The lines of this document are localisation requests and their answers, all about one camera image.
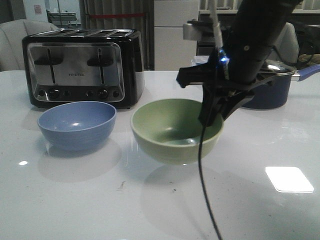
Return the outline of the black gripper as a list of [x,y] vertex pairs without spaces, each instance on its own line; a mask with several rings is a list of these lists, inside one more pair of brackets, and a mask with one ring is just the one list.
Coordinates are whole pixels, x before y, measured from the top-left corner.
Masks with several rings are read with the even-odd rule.
[[182,67],[178,71],[176,81],[181,88],[202,85],[203,97],[198,119],[203,126],[212,126],[218,118],[226,120],[254,98],[254,88],[270,82],[272,77],[280,76],[258,72],[250,84],[232,82],[229,79],[229,61],[221,48],[213,51],[207,63]]

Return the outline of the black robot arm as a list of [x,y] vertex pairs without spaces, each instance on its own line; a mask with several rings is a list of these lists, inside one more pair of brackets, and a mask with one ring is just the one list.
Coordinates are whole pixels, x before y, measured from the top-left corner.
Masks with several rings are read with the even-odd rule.
[[223,39],[217,2],[210,2],[215,48],[206,63],[182,67],[176,78],[182,88],[202,85],[198,119],[204,127],[211,126],[217,115],[227,119],[254,98],[255,88],[275,76],[260,71],[298,4],[298,0],[244,0]]

